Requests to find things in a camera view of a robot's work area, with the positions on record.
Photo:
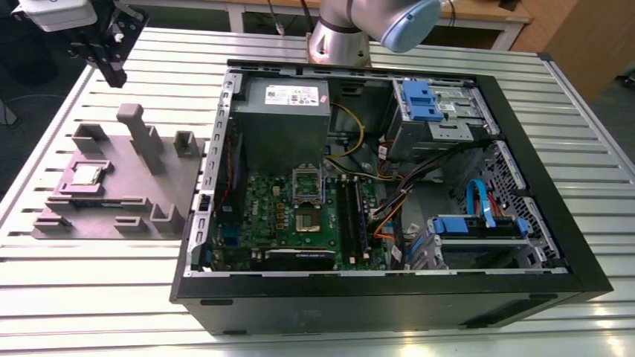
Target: yellow power cable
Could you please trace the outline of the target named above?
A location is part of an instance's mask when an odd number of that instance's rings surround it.
[[[359,126],[359,140],[358,140],[358,144],[354,146],[354,148],[351,150],[343,152],[342,154],[327,155],[327,158],[342,158],[342,157],[350,155],[353,152],[355,152],[355,150],[362,146],[362,143],[365,142],[365,126],[362,124],[362,121],[358,118],[358,115],[355,115],[354,112],[346,106],[343,106],[342,104],[338,104],[338,103],[331,103],[331,105],[337,106],[345,112],[347,112],[347,114],[355,119],[355,122],[358,123],[358,126]]]

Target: sticker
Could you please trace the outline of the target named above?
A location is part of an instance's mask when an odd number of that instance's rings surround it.
[[[394,255],[397,261],[401,263],[401,250],[397,245],[394,245],[394,248],[390,250],[390,253]]]
[[[319,106],[318,97],[318,87],[269,86],[266,89],[266,104]]]
[[[451,104],[439,104],[439,110],[446,110],[449,112],[457,112],[455,106]]]
[[[387,147],[379,147],[379,158],[382,160],[386,160],[387,155],[389,155],[389,148]]]

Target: wooden desk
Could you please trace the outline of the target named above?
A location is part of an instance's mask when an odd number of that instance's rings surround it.
[[[226,10],[230,15],[231,31],[245,33],[242,15],[246,12],[269,13],[267,0],[123,0],[130,4],[190,7],[199,9]],[[493,45],[493,50],[508,51],[525,24],[533,21],[533,17],[524,5],[520,4],[516,11],[508,11],[498,6],[498,0],[454,0],[457,9],[455,26],[458,28],[481,28],[498,30],[501,34]],[[271,0],[277,13],[303,15],[301,0]],[[321,0],[307,0],[311,15],[319,15]],[[449,26],[451,7],[446,6],[439,26]]]

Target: cable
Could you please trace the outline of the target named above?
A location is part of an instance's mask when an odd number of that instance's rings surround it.
[[[399,211],[401,209],[401,206],[403,206],[406,203],[406,199],[399,203],[399,205],[397,205],[397,207],[394,208],[393,211],[390,211],[389,213],[389,216],[386,216],[382,224],[378,226],[378,229],[375,229],[375,232],[374,232],[374,237],[375,238],[382,238],[381,236],[385,236],[383,234],[381,234],[379,232],[382,231],[382,228],[385,227],[386,223],[389,223],[390,219],[393,218],[393,216],[395,215],[395,213]]]
[[[354,112],[342,104],[338,103],[331,103],[333,106],[337,106],[341,108],[347,114],[355,119],[355,123],[358,123],[359,126],[359,140],[358,143],[355,144],[354,148],[351,150],[347,150],[342,154],[334,154],[334,155],[327,155],[327,158],[342,158],[343,156],[347,156],[353,154],[355,151],[358,151],[359,147],[362,146],[362,143],[365,142],[365,126],[362,124],[362,121],[358,118],[358,115],[354,114]]]
[[[453,2],[453,0],[449,0],[449,1],[451,6],[450,27],[453,28],[457,23],[457,9],[455,9],[455,3]]]
[[[393,181],[391,179],[373,176],[373,175],[369,174],[369,173],[358,173],[358,172],[355,172],[355,171],[353,171],[353,170],[349,170],[345,166],[342,166],[341,164],[338,164],[338,162],[335,162],[335,160],[334,160],[333,158],[329,158],[329,157],[327,157],[327,160],[334,164],[335,168],[338,168],[338,170],[341,170],[343,173],[347,173],[347,174],[350,174],[350,175],[366,176],[366,177],[371,178],[373,180]]]
[[[309,10],[307,2],[306,0],[301,0],[301,3],[302,9],[305,10],[305,18],[307,19],[309,32],[314,32],[314,18],[311,17],[311,11]]]
[[[385,175],[383,172],[382,172],[382,168],[383,168],[385,164],[386,164],[386,160],[379,161],[379,165],[378,165],[378,176],[382,177],[382,178],[385,178],[385,179],[391,179],[393,176]],[[401,180],[405,179],[405,176],[403,176],[403,175],[397,175],[397,177],[398,177]]]
[[[411,173],[405,177],[405,179],[401,181],[399,186],[397,187],[397,192],[394,194],[394,197],[389,199],[389,203],[383,204],[375,211],[375,214],[382,213],[389,207],[394,206],[407,195],[410,190],[414,187],[414,184],[419,177],[426,177],[426,175],[437,170],[441,165],[450,160],[450,158],[463,152],[467,149],[476,149],[478,147],[482,147],[485,145],[490,145],[492,139],[485,139],[481,141],[476,141],[473,143],[465,143],[465,144],[457,144],[454,147],[443,151],[441,154],[422,162],[419,165],[417,165],[415,169],[411,171]]]
[[[285,26],[278,21],[277,13],[274,12],[274,6],[271,5],[271,0],[267,0],[267,2],[270,3],[271,18],[274,20],[274,23],[277,24],[277,31],[281,34],[281,36],[285,36]]]

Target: metal table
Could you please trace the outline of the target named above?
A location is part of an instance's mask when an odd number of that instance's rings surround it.
[[[213,337],[169,302],[179,242],[35,240],[31,229],[67,166],[79,123],[110,134],[122,102],[161,135],[211,134],[229,58],[305,61],[303,38],[150,28],[113,89],[87,69],[0,205],[0,350],[95,356],[628,356],[635,350],[635,173],[560,69],[534,54],[373,47],[377,67],[494,75],[598,255],[616,292],[502,329]]]

